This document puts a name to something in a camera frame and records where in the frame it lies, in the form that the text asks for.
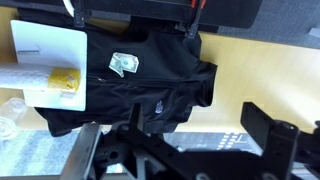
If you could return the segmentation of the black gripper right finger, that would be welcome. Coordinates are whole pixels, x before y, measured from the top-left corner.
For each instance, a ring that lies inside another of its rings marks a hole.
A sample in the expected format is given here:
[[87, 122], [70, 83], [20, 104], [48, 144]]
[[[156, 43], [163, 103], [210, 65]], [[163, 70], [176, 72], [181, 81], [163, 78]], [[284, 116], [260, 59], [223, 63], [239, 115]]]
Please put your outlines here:
[[253, 102], [244, 102], [241, 125], [263, 150], [262, 176], [277, 180], [297, 179], [291, 173], [298, 162], [315, 177], [320, 177], [319, 122], [312, 133], [283, 120], [274, 120]]

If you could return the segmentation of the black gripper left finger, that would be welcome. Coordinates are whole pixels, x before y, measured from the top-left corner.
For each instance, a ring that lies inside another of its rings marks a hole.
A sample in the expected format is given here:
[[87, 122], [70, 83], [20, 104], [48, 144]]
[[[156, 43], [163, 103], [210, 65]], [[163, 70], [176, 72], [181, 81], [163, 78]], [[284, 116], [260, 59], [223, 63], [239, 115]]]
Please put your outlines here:
[[94, 156], [98, 145], [102, 142], [102, 126], [91, 123], [84, 124], [76, 142], [68, 156], [59, 180], [100, 180], [96, 173]]

